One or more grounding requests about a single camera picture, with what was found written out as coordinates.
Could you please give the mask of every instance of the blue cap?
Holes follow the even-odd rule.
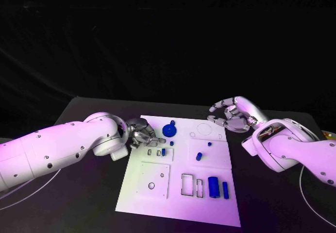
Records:
[[[202,158],[202,153],[199,152],[199,153],[198,153],[198,156],[196,156],[196,161],[199,161],[201,158]]]
[[[163,135],[166,137],[173,137],[176,135],[175,121],[172,121],[170,124],[163,127]]]

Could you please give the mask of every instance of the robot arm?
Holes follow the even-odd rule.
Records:
[[[251,154],[258,155],[266,165],[277,172],[299,162],[322,182],[336,186],[336,141],[318,141],[310,130],[292,119],[273,119],[244,97],[234,97],[215,103],[209,111],[225,107],[228,120],[208,116],[208,120],[228,130],[243,133],[255,130],[241,143]]]
[[[0,144],[0,191],[77,163],[90,149],[97,156],[111,154],[114,161],[126,157],[129,137],[137,140],[137,130],[152,129],[146,119],[133,123],[134,129],[116,115],[95,113],[84,122],[52,126]],[[149,142],[166,142],[156,137],[153,129],[149,135],[142,134]]]

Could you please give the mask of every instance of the circular hole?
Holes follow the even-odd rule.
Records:
[[[153,189],[155,188],[155,183],[149,183],[149,189]]]

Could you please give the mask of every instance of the white cable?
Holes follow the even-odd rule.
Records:
[[[316,134],[315,134],[303,125],[300,125],[300,126],[302,126],[302,128],[309,132],[309,134],[312,135],[312,137],[315,137],[316,141],[320,141],[320,139],[319,139],[319,137],[316,136]],[[306,197],[305,197],[305,194],[303,194],[303,186],[302,186],[303,169],[305,169],[305,165],[303,165],[303,168],[302,168],[300,178],[299,178],[299,185],[300,185],[300,191],[302,191],[302,195],[303,195],[305,202],[306,202],[307,206],[310,207],[310,209],[313,210],[313,212],[316,213],[316,215],[318,215],[333,227],[336,227],[336,225],[335,225],[330,221],[328,221],[328,220],[325,219],[325,217],[315,211],[315,209],[313,209],[313,207],[310,206],[310,204],[309,204],[309,202],[307,202],[307,199],[306,199]]]
[[[31,198],[31,197],[42,190],[42,188],[49,184],[49,182],[52,181],[52,179],[54,179],[55,176],[58,175],[59,171],[61,171],[61,170],[58,170],[56,174],[55,174],[54,177],[49,179],[49,181],[45,183],[45,185],[44,185],[28,197],[25,197],[20,201],[18,201],[16,203],[13,203],[12,205],[9,205],[9,206],[0,208],[0,210],[7,209],[10,206],[19,204],[22,201],[25,201],[28,198]]]
[[[15,193],[32,180],[29,180],[23,185],[20,185],[15,190],[12,190],[9,193],[6,193],[2,197],[0,200],[5,199],[12,193]]]

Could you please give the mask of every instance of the tall blue cylinder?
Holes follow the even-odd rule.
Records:
[[[219,185],[218,185],[218,177],[212,176],[208,178],[209,183],[209,196],[211,198],[219,198]]]

